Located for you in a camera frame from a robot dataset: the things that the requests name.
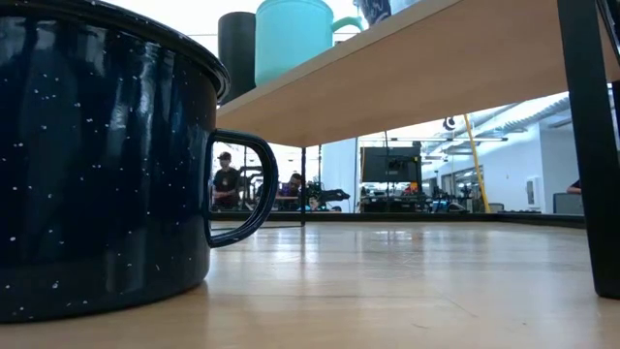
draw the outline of yellow pole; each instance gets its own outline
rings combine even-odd
[[[474,165],[476,166],[478,183],[480,185],[480,191],[482,192],[484,211],[486,213],[491,213],[491,207],[488,205],[488,200],[486,199],[486,190],[484,190],[484,182],[482,181],[481,168],[478,165],[478,153],[476,152],[476,143],[474,142],[474,137],[472,136],[472,127],[469,124],[469,116],[467,114],[464,114],[463,117],[465,117],[465,126],[467,127],[467,134],[469,135],[469,144],[472,147],[472,152],[474,153]]]

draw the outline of black t-shirt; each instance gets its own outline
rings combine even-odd
[[[237,189],[239,183],[239,171],[230,168],[228,171],[219,170],[213,178],[213,186],[215,191],[229,192]]]

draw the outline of black cylinder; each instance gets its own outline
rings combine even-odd
[[[232,87],[221,101],[227,102],[256,87],[254,83],[256,16],[235,12],[218,22],[219,58],[231,75]]]

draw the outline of wooden floor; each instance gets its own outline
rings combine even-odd
[[[2,348],[618,348],[583,231],[311,224],[214,251],[206,283],[148,306],[0,327]]]

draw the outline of teal watering can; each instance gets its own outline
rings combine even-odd
[[[323,0],[265,0],[256,11],[256,85],[267,83],[329,49],[333,33],[361,18],[333,21]]]

